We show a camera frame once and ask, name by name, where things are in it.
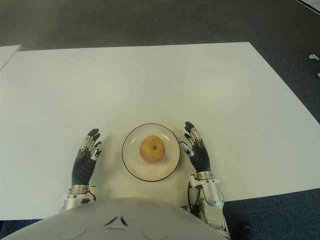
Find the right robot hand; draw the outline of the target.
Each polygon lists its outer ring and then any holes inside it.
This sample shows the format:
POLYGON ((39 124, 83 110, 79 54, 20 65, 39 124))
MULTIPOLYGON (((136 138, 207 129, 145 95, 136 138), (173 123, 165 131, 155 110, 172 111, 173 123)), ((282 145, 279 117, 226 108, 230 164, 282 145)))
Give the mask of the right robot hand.
POLYGON ((184 129, 186 133, 185 138, 190 142, 191 146, 184 141, 179 142, 179 147, 183 150, 197 173, 210 172, 210 158, 207 149, 204 145, 203 139, 197 128, 189 121, 185 122, 184 129))

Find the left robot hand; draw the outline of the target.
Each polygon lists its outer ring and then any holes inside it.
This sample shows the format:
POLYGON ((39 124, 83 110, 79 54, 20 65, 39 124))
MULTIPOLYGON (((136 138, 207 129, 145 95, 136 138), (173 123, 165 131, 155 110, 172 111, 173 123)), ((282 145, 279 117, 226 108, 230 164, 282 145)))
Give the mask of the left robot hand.
POLYGON ((97 160, 102 152, 102 142, 97 142, 100 135, 99 129, 94 128, 83 139, 72 168, 72 186, 89 185, 97 160))

